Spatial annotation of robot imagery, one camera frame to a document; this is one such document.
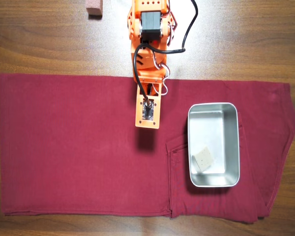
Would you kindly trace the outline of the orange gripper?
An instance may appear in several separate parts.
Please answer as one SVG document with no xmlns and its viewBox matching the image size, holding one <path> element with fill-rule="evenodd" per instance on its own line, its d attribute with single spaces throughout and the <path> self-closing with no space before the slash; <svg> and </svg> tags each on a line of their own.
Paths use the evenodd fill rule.
<svg viewBox="0 0 295 236">
<path fill-rule="evenodd" d="M 133 66 L 133 78 L 141 85 L 159 85 L 162 84 L 164 78 L 168 76 L 169 68 L 167 64 L 167 55 L 153 52 L 147 44 L 141 46 L 137 50 L 140 43 L 131 43 L 131 59 Z"/>
</svg>

